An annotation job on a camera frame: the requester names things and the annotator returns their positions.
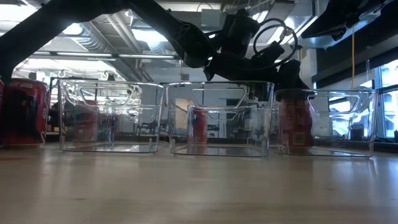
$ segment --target desk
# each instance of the desk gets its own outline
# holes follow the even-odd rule
[[[0,151],[0,223],[397,223],[398,157]]]

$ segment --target red cylindrical container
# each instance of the red cylindrical container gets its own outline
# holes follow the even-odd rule
[[[282,145],[312,147],[312,119],[306,100],[283,99],[279,104],[279,134]]]
[[[50,92],[44,82],[13,78],[2,101],[2,145],[44,144],[49,104]]]
[[[96,106],[97,101],[86,100],[87,105]],[[99,113],[97,107],[81,104],[75,106],[75,139],[96,141]]]
[[[207,113],[196,106],[188,107],[188,140],[196,143],[207,142]]]

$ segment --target black cable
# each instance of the black cable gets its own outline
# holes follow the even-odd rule
[[[261,53],[261,51],[260,51],[260,52],[257,51],[257,47],[256,47],[257,41],[259,40],[261,34],[264,33],[265,31],[269,30],[269,29],[278,28],[278,27],[283,27],[283,25],[278,25],[278,24],[276,24],[276,25],[271,25],[271,26],[269,26],[269,27],[266,27],[266,28],[262,29],[262,30],[258,33],[258,35],[256,36],[256,38],[254,38],[254,42],[253,42],[253,51],[254,51],[255,54]]]
[[[297,49],[298,49],[298,47],[299,47],[299,39],[297,38],[297,34],[294,32],[294,30],[293,30],[292,28],[286,26],[286,25],[285,25],[285,22],[282,21],[281,19],[275,19],[275,18],[267,19],[267,20],[263,21],[262,23],[260,23],[260,25],[262,26],[262,25],[264,25],[265,23],[270,22],[270,21],[277,21],[277,22],[280,22],[280,25],[271,25],[271,26],[269,26],[269,27],[264,28],[264,29],[261,30],[260,33],[256,36],[256,39],[258,39],[258,37],[263,33],[263,31],[265,32],[266,30],[271,29],[270,27],[275,28],[275,27],[280,27],[280,26],[282,26],[282,27],[284,28],[284,32],[287,32],[287,30],[291,30],[291,31],[292,31],[292,35],[293,35],[293,38],[294,38],[294,47],[293,47],[292,53],[290,53],[290,55],[287,56],[285,59],[283,59],[283,60],[281,60],[280,62],[275,63],[275,64],[273,64],[273,65],[269,65],[269,66],[265,66],[265,67],[261,67],[261,68],[239,68],[239,67],[237,67],[237,69],[240,69],[241,71],[244,71],[244,72],[256,72],[256,71],[266,70],[266,69],[270,69],[270,68],[276,68],[276,67],[278,67],[278,66],[284,64],[285,62],[287,62],[289,59],[291,59],[291,58],[293,57],[294,53],[296,53],[296,51],[297,51]]]

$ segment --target plastic bin handle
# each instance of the plastic bin handle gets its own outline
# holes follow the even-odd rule
[[[157,105],[136,105],[130,106],[126,110],[127,115],[130,117],[138,117],[144,119],[152,119],[156,115],[156,111],[160,106]]]
[[[207,114],[209,115],[209,117],[213,120],[213,121],[233,121],[237,116],[239,117],[239,113],[236,111],[207,111]],[[233,114],[232,118],[218,118],[215,117],[215,114],[217,114],[217,116],[219,116],[219,114]]]
[[[127,100],[123,104],[108,104],[107,105],[107,106],[112,106],[112,107],[124,107],[124,106],[126,106],[127,103],[131,100],[132,93],[134,91],[134,89],[129,87],[129,86],[127,86],[127,87],[118,87],[118,86],[85,86],[85,85],[79,86],[78,91],[77,91],[78,95],[82,98],[83,103],[86,106],[90,106],[90,107],[95,107],[95,106],[98,106],[98,105],[89,104],[87,102],[87,100],[85,98],[85,95],[83,94],[83,90],[86,90],[86,89],[87,90],[88,89],[92,89],[92,90],[96,90],[96,91],[98,91],[98,90],[127,90],[128,91],[129,90],[131,92],[130,95],[128,96]]]
[[[358,110],[359,102],[360,102],[360,99],[361,99],[361,97],[359,95],[345,95],[345,96],[343,96],[343,97],[347,97],[348,96],[348,97],[357,98],[355,104],[351,107],[351,109],[349,111],[345,111],[345,112],[337,112],[337,111],[329,111],[329,110],[328,111],[319,111],[319,110],[316,109],[316,107],[314,107],[313,103],[311,102],[311,98],[316,98],[316,97],[337,97],[337,96],[342,97],[342,95],[335,95],[335,94],[325,94],[325,95],[312,94],[312,95],[308,95],[307,96],[307,101],[308,101],[308,104],[311,106],[312,110],[314,110],[318,114],[351,114],[351,113],[354,113],[355,111]]]

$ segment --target yellow cable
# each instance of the yellow cable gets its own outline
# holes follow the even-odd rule
[[[352,64],[353,64],[353,80],[351,82],[351,88],[354,88],[354,77],[355,77],[355,29],[354,29],[354,27],[353,27],[353,35],[351,36],[351,41],[352,41],[351,58],[352,58]]]

